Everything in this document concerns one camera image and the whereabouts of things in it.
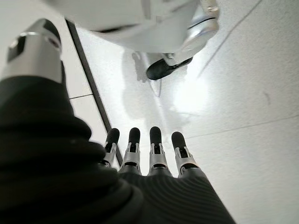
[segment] white tile floor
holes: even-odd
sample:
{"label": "white tile floor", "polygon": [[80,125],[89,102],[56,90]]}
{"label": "white tile floor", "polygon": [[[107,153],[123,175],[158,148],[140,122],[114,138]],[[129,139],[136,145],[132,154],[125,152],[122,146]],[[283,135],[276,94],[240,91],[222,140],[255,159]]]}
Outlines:
{"label": "white tile floor", "polygon": [[296,223],[299,1],[218,3],[218,34],[161,81],[146,79],[144,54],[77,30],[122,152],[130,128],[141,130],[143,174],[152,126],[177,174],[170,136],[181,131],[238,223]]}
{"label": "white tile floor", "polygon": [[95,104],[81,62],[71,39],[64,17],[37,0],[0,1],[0,70],[6,63],[7,48],[13,39],[40,18],[52,21],[59,31],[65,66],[67,89],[75,115],[92,129],[92,141],[105,143],[106,129]]}

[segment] robotic hand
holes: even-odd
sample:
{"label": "robotic hand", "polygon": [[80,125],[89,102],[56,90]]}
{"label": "robotic hand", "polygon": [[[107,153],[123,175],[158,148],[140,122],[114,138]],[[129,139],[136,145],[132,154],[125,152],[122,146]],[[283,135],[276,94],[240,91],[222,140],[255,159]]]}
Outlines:
{"label": "robotic hand", "polygon": [[[153,175],[165,175],[172,177],[170,173],[165,152],[162,146],[161,131],[158,127],[152,127],[149,133],[150,137],[150,153],[149,153],[149,174]],[[111,167],[113,159],[116,153],[116,145],[119,138],[119,131],[113,128],[108,133],[104,148],[106,156],[101,162],[106,167]],[[206,175],[201,171],[197,163],[195,162],[192,154],[189,152],[185,139],[180,132],[172,134],[172,144],[175,151],[175,159],[177,162],[179,178],[199,176],[207,179]],[[140,150],[139,150],[140,131],[134,127],[129,134],[129,141],[123,163],[121,165],[119,173],[133,173],[141,175],[140,172]]]}
{"label": "robotic hand", "polygon": [[43,0],[93,34],[126,48],[160,53],[157,80],[187,65],[218,31],[216,0]]}
{"label": "robotic hand", "polygon": [[[105,158],[100,165],[111,167],[116,152],[119,131],[113,128],[104,144]],[[147,212],[142,213],[140,223],[234,223],[207,176],[201,171],[189,152],[180,132],[174,132],[171,140],[175,150],[178,178],[168,169],[158,127],[150,130],[149,173],[140,172],[140,131],[132,128],[129,143],[119,175],[142,191]]]}

